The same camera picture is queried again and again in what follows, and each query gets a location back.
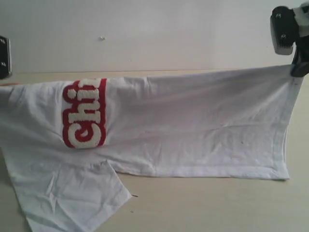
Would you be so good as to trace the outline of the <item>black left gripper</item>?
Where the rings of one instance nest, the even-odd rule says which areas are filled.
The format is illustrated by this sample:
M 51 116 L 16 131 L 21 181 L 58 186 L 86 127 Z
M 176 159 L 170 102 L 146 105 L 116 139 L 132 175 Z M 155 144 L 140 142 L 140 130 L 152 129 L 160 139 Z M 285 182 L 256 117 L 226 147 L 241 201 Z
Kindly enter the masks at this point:
M 10 40 L 0 36 L 0 79 L 6 79 L 12 74 Z

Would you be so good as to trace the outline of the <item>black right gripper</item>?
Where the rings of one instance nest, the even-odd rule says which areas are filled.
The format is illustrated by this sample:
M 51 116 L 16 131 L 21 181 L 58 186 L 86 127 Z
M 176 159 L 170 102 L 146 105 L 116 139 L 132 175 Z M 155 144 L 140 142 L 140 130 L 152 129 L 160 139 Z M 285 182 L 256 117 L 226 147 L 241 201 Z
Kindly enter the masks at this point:
M 296 42 L 309 38 L 309 6 L 274 8 L 270 17 L 270 31 L 275 53 L 291 55 Z M 296 47 L 292 66 L 292 77 L 304 77 L 309 73 L 308 48 L 300 45 Z

